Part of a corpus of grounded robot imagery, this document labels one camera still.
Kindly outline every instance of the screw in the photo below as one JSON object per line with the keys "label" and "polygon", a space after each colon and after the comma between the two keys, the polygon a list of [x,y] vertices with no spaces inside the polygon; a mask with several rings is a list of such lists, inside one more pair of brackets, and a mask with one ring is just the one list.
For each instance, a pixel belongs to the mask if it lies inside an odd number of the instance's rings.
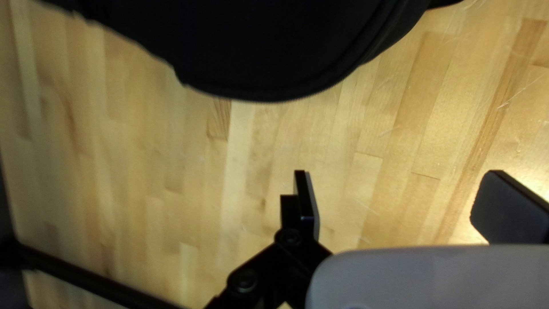
{"label": "screw", "polygon": [[297,246],[301,242],[301,233],[296,229],[283,230],[280,241],[287,246]]}
{"label": "screw", "polygon": [[237,292],[245,294],[253,291],[258,281],[257,273],[253,269],[247,268],[232,276],[231,286]]}

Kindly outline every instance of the black metal bar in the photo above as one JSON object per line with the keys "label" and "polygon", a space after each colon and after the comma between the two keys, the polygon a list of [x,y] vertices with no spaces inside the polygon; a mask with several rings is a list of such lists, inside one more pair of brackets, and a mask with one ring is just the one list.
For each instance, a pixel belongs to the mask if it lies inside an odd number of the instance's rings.
{"label": "black metal bar", "polygon": [[184,309],[116,281],[69,264],[61,259],[12,241],[12,250],[22,266],[37,269],[72,285],[97,294],[129,309]]}
{"label": "black metal bar", "polygon": [[[2,158],[0,157],[0,244],[12,238],[15,238],[15,233],[4,185]],[[21,270],[9,267],[3,261],[0,261],[0,304],[2,309],[31,309]]]}

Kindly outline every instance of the wooden floor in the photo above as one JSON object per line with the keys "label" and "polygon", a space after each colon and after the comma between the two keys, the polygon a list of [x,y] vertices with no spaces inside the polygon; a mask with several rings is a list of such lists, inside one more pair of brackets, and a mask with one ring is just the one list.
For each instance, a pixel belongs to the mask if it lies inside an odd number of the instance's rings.
{"label": "wooden floor", "polygon": [[[485,244],[468,221],[503,169],[549,198],[549,1],[465,0],[317,95],[220,100],[137,44],[0,0],[0,145],[20,240],[198,309],[272,241],[311,173],[334,252]],[[43,273],[35,309],[117,306]]]}

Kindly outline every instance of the black bracket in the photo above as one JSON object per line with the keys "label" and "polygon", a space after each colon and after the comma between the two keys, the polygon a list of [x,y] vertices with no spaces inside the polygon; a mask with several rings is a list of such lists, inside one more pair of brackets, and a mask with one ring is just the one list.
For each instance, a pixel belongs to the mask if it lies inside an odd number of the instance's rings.
{"label": "black bracket", "polygon": [[227,287],[207,309],[305,308],[318,265],[332,253],[318,243],[320,222],[309,174],[295,171],[294,195],[281,196],[282,228],[274,243],[229,275]]}

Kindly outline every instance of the black rectangular piece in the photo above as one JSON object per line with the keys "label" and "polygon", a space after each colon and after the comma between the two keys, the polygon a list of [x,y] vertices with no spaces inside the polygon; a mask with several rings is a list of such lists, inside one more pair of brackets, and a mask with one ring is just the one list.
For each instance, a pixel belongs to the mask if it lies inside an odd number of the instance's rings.
{"label": "black rectangular piece", "polygon": [[549,243],[549,203],[502,170],[484,175],[470,221],[491,244]]}

